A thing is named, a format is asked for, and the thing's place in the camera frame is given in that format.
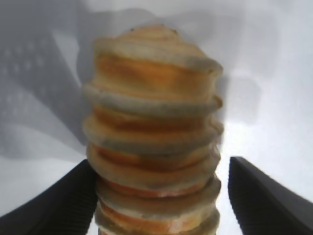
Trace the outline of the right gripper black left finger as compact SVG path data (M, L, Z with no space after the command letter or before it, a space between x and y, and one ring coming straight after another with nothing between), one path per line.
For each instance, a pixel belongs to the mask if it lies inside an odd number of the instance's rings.
M29 202L0 218L2 235L85 235L97 204L87 160Z

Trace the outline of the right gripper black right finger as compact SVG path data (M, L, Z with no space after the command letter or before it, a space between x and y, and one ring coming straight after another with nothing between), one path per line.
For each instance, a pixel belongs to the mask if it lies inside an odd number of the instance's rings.
M228 195L245 235L311 235L313 204L243 157L231 157Z

